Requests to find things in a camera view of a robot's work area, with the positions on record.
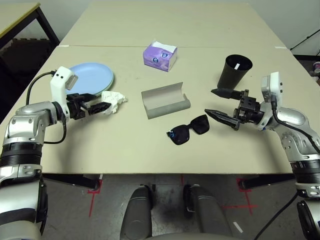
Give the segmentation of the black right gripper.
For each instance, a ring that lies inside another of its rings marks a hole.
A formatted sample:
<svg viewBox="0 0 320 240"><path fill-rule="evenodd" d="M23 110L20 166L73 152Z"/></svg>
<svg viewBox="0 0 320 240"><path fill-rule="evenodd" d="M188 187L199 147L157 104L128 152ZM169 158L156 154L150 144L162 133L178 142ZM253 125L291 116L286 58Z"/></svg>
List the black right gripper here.
<svg viewBox="0 0 320 240"><path fill-rule="evenodd" d="M234 109L234 117L228 116L226 113L205 109L205 113L214 120L231 127L237 131L240 127L240 123L254 123L258 124L263 118L263 112L260 111L261 105L256 101L256 98L245 97L248 96L249 90L245 89L237 91L229 88L215 88L211 92L221 98L225 99L240 99L238 108Z"/></svg>

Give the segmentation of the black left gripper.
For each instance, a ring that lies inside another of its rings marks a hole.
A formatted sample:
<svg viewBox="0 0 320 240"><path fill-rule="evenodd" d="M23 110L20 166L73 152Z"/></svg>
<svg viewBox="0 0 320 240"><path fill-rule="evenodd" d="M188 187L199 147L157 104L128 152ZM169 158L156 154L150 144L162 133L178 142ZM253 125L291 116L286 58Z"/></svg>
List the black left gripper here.
<svg viewBox="0 0 320 240"><path fill-rule="evenodd" d="M89 115L104 112L111 104L108 102L100 102L100 98L89 93L72 93L66 96L67 107L69 109L69 117L71 119L81 119L86 116L85 110Z"/></svg>

